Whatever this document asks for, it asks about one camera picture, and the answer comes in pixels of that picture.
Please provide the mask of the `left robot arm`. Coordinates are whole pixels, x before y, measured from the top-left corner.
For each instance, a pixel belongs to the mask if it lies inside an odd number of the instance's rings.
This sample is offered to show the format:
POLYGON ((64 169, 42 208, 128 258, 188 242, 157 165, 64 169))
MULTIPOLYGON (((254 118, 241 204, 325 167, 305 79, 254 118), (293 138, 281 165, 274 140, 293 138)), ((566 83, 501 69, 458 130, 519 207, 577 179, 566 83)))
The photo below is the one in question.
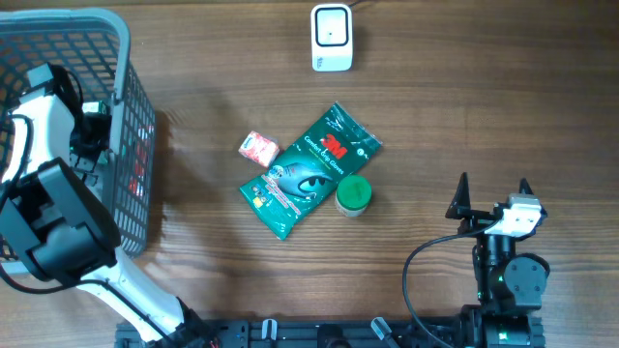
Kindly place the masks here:
POLYGON ((144 274, 121 247, 113 216, 70 167, 71 152, 98 153, 109 116, 83 109, 74 73, 44 63, 28 71, 29 89, 11 109, 15 128, 2 177, 1 235, 27 271, 55 287, 15 290, 46 295, 77 288, 114 309, 148 347, 205 347, 208 326, 144 274))

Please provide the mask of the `red white small box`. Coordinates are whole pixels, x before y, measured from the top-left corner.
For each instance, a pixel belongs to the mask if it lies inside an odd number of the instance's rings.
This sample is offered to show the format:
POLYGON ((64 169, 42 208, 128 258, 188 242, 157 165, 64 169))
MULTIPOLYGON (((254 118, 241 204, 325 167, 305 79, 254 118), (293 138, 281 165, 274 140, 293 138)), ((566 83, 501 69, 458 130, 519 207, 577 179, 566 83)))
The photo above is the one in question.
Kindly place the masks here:
POLYGON ((239 154, 263 167, 269 167, 280 152, 279 144, 259 132, 251 131, 241 143, 239 154))

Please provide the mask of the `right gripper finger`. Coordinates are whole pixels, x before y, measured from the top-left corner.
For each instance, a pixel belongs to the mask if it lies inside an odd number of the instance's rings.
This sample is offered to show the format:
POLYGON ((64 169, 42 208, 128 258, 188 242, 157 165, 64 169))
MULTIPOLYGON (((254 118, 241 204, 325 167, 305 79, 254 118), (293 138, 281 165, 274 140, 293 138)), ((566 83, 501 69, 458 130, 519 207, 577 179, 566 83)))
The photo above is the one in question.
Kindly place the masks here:
MULTIPOLYGON (((525 178, 521 178, 519 182, 519 192, 521 194, 534 195, 534 191, 531 189, 528 181, 525 178)), ((543 218, 547 217, 547 211, 544 207, 541 208, 541 216, 543 218)))
POLYGON ((454 198, 446 211, 445 218, 470 218, 471 211, 468 175, 463 172, 460 175, 454 198))

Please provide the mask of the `green 3M gloves packet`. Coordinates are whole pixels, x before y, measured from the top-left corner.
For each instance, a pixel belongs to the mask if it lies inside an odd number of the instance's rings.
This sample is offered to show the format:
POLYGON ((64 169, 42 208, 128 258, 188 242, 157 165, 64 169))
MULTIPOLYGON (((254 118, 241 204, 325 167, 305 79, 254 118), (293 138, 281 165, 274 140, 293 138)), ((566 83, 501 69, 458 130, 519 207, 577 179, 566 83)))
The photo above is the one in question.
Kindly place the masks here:
POLYGON ((336 102, 264 173, 240 186, 240 192, 256 216, 283 241, 381 146, 376 135, 336 102))

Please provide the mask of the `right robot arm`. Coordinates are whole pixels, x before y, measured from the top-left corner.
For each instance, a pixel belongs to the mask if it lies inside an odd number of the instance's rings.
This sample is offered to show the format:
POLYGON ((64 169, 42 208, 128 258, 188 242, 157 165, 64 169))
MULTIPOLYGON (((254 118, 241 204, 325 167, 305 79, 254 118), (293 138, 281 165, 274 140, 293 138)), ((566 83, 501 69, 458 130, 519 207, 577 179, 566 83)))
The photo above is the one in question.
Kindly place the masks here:
POLYGON ((476 240, 472 264, 479 303, 461 309, 455 345, 545 347, 542 319, 533 313, 542 307, 550 267, 539 255, 516 252, 516 244, 533 236, 547 217, 528 182, 522 179, 517 192, 486 212, 472 208, 462 173, 445 217, 460 222, 460 237, 476 240))

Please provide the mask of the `green lidded jar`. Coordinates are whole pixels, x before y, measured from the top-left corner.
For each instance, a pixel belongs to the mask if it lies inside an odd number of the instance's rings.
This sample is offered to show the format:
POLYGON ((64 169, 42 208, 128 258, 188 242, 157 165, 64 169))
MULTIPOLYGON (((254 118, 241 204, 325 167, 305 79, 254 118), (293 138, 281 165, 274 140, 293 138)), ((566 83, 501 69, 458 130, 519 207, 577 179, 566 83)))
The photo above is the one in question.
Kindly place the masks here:
POLYGON ((363 176, 350 175, 344 178, 336 190, 336 207, 348 218, 358 217, 368 207, 372 197, 372 187, 363 176))

